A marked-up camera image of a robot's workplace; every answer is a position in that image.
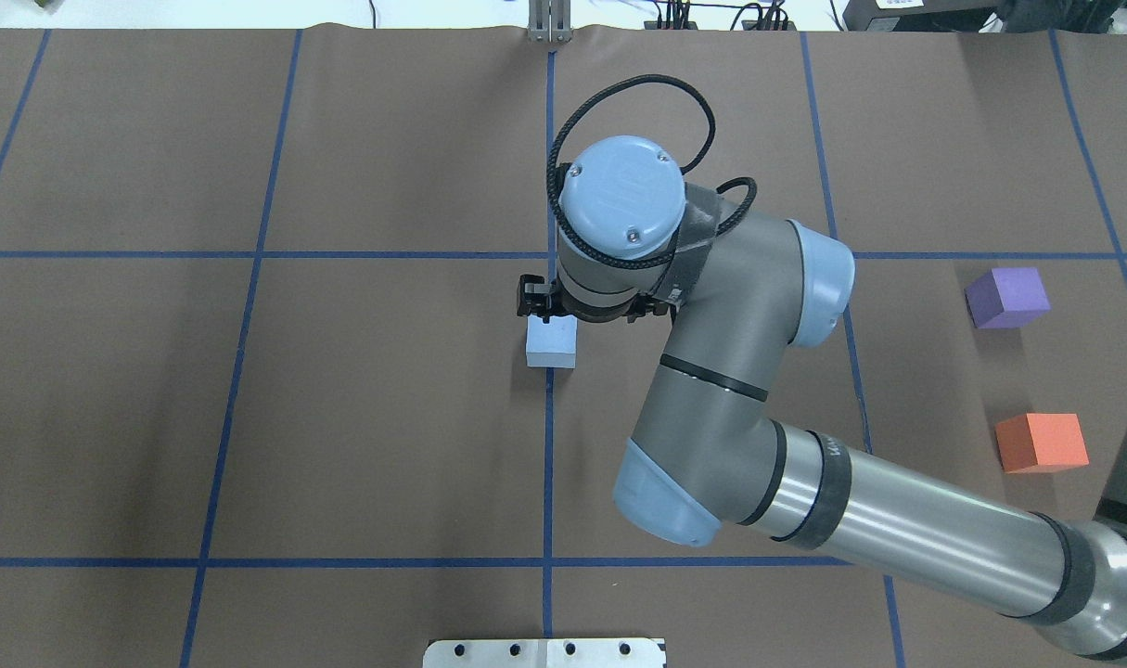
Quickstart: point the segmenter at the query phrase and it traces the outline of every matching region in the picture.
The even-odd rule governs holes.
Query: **orange block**
[[[996,424],[1008,473],[1054,473],[1090,464],[1075,413],[1026,413]]]

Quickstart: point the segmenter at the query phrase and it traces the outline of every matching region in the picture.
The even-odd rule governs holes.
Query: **blue joint cap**
[[[686,493],[633,439],[616,475],[613,500],[628,520],[659,538],[703,546],[715,538],[720,520]]]
[[[686,207],[683,172],[641,136],[596,141],[564,178],[559,204],[571,229],[601,253],[644,258],[669,241]]]
[[[857,261],[838,240],[789,221],[801,244],[801,318],[789,345],[813,348],[829,337],[848,309],[855,284]]]

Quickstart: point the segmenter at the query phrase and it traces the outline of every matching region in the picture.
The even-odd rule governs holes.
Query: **light blue cube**
[[[526,318],[526,366],[575,368],[575,315]]]

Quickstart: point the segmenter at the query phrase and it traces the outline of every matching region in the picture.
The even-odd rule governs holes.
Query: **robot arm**
[[[784,348],[818,345],[846,308],[851,251],[749,212],[751,196],[733,204],[725,187],[683,181],[649,140],[614,136],[556,170],[566,134],[548,175],[558,277],[524,276],[520,315],[604,322],[677,310],[614,490],[628,519],[693,546],[725,522],[746,525],[1127,665],[1127,437],[1098,520],[1064,524],[772,421],[765,402]]]

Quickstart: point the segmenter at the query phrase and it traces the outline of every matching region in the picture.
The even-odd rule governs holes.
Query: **purple block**
[[[967,285],[967,309],[976,329],[1012,329],[1050,310],[1037,267],[1000,267]]]

